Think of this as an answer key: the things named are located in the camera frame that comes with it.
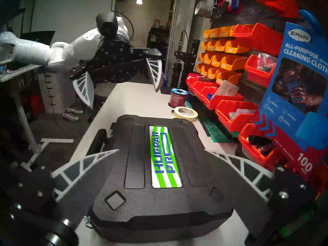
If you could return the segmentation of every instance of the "duct tape roll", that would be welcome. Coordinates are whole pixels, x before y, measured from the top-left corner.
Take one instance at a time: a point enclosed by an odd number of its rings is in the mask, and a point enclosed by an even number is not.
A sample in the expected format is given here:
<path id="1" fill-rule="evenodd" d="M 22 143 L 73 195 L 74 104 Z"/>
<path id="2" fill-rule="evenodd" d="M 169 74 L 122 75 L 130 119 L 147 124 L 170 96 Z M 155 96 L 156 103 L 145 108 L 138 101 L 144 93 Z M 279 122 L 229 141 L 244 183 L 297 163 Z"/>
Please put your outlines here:
<path id="1" fill-rule="evenodd" d="M 195 122 L 198 116 L 195 110 L 187 107 L 176 107 L 173 114 L 175 118 L 186 119 L 191 122 Z"/>

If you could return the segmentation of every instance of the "red storage bin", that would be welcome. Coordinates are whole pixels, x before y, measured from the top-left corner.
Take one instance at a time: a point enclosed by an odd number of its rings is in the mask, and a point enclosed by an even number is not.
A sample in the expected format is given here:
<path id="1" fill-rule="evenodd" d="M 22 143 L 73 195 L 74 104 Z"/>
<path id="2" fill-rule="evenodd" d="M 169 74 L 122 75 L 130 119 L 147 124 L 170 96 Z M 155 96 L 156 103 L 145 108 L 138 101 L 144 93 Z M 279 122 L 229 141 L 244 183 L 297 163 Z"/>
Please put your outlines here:
<path id="1" fill-rule="evenodd" d="M 251 102 L 222 100 L 215 109 L 215 113 L 219 117 L 220 122 L 222 122 L 230 132 L 240 132 L 247 123 L 252 122 L 252 118 L 254 117 L 253 114 L 239 114 L 230 121 L 229 113 L 236 112 L 238 108 L 257 110 L 258 105 Z"/>
<path id="2" fill-rule="evenodd" d="M 282 17 L 298 18 L 299 4 L 296 0 L 256 0 Z"/>
<path id="3" fill-rule="evenodd" d="M 246 138 L 248 138 L 250 135 L 262 137 L 265 137 L 265 135 L 254 124 L 250 123 L 245 125 L 238 136 L 238 140 L 243 145 L 243 149 L 248 151 L 256 164 L 259 164 L 260 166 L 263 166 L 264 168 L 273 172 L 277 164 L 284 165 L 288 162 L 288 160 L 278 150 L 278 148 L 274 148 L 268 156 L 263 156 L 250 142 L 246 140 Z"/>
<path id="4" fill-rule="evenodd" d="M 219 87 L 219 85 L 217 83 L 213 83 L 213 82 L 201 82 L 201 81 L 197 81 L 193 87 L 192 87 L 192 91 L 195 93 L 195 95 L 197 96 L 197 98 L 199 98 L 201 100 L 201 96 L 200 93 L 203 90 L 203 88 L 205 87 Z"/>
<path id="5" fill-rule="evenodd" d="M 245 70 L 248 71 L 247 78 L 259 85 L 268 88 L 273 72 L 275 71 L 275 66 L 271 69 L 269 73 L 267 73 L 265 71 L 257 69 L 257 65 L 258 56 L 253 54 L 248 58 L 245 64 Z"/>
<path id="6" fill-rule="evenodd" d="M 279 55 L 283 41 L 283 35 L 260 23 L 257 23 L 252 29 L 244 25 L 237 25 L 233 36 L 236 37 L 236 42 L 240 46 L 271 55 Z"/>
<path id="7" fill-rule="evenodd" d="M 211 100 L 208 99 L 208 95 L 214 95 L 217 91 L 217 87 L 204 87 L 200 93 L 201 101 L 206 105 L 209 110 L 214 110 L 217 105 L 221 102 L 221 100 L 234 100 L 234 101 L 243 101 L 244 97 L 240 94 L 236 94 L 235 96 L 224 96 L 224 95 L 216 95 L 213 96 Z"/>

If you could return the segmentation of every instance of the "shoe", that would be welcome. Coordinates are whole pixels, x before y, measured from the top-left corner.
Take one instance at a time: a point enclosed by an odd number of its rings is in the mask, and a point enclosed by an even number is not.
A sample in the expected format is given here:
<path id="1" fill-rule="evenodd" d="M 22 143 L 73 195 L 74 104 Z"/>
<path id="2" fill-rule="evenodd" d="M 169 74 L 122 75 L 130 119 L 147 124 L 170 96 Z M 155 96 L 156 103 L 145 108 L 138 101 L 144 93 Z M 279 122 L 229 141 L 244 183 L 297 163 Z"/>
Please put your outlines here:
<path id="1" fill-rule="evenodd" d="M 77 122 L 77 121 L 79 121 L 79 117 L 77 117 L 73 114 L 66 114 L 66 113 L 63 113 L 63 119 L 65 119 L 68 122 Z"/>
<path id="2" fill-rule="evenodd" d="M 66 109 L 66 112 L 70 113 L 70 114 L 75 114 L 75 115 L 83 115 L 84 114 L 83 110 L 76 110 L 74 108 L 68 108 L 68 109 Z"/>

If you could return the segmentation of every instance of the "table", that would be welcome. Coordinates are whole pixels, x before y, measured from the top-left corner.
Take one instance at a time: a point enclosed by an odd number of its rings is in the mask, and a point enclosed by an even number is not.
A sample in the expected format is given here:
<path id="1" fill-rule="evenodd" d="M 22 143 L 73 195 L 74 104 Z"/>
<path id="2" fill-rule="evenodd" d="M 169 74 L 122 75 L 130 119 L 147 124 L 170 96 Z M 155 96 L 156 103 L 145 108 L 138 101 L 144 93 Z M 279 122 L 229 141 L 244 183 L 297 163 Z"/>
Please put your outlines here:
<path id="1" fill-rule="evenodd" d="M 113 92 L 91 123 L 89 129 L 83 136 L 80 144 L 76 148 L 69 162 L 85 157 L 92 140 L 99 129 L 106 129 L 110 133 L 110 126 L 116 122 L 117 118 L 124 114 L 134 114 L 142 117 L 174 118 L 171 114 L 172 108 L 168 106 L 170 95 L 155 92 L 153 85 L 125 82 L 117 84 Z M 194 125 L 198 131 L 200 140 L 208 150 L 223 152 L 223 148 L 214 143 L 208 137 L 199 121 Z M 100 238 L 94 230 L 85 226 L 85 221 L 81 221 L 76 229 L 79 236 L 79 245 L 129 245 L 121 243 L 111 243 Z M 199 237 L 187 241 L 170 241 L 161 243 L 148 243 L 138 245 L 244 245 L 248 230 L 234 211 L 233 215 L 218 229 L 204 237 Z"/>

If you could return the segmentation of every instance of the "paper label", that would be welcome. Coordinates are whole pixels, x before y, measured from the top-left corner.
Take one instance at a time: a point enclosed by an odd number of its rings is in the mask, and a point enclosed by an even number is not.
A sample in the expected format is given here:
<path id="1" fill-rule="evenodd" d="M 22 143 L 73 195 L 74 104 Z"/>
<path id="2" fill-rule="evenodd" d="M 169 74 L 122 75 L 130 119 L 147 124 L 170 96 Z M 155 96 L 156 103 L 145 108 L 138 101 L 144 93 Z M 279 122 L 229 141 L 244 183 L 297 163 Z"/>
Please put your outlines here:
<path id="1" fill-rule="evenodd" d="M 219 89 L 215 92 L 214 96 L 216 95 L 224 95 L 224 96 L 235 96 L 239 87 L 224 80 Z"/>
<path id="2" fill-rule="evenodd" d="M 179 188 L 182 182 L 167 127 L 150 126 L 152 186 Z"/>

